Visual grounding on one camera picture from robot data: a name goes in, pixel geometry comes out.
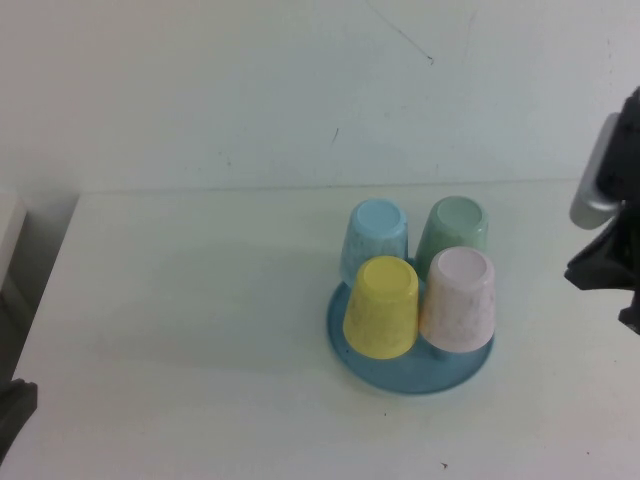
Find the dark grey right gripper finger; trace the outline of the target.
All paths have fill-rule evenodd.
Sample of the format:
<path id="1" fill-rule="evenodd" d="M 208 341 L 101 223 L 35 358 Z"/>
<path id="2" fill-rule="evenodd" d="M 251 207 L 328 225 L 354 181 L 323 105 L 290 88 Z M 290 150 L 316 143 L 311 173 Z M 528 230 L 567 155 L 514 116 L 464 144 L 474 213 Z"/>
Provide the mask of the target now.
<path id="1" fill-rule="evenodd" d="M 619 321 L 636 334 L 640 334 L 640 294 L 635 292 L 629 307 L 622 309 Z"/>

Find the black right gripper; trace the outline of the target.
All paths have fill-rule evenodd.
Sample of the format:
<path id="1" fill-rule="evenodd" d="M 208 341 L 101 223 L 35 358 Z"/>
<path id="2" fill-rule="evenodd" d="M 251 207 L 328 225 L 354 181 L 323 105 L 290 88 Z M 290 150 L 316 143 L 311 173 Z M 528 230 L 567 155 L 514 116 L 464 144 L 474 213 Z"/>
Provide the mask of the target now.
<path id="1" fill-rule="evenodd" d="M 612 205 L 606 219 L 624 203 L 639 201 L 639 88 L 617 117 L 599 169 L 598 189 Z M 637 291 L 639 213 L 618 214 L 568 263 L 564 276 L 580 290 Z"/>

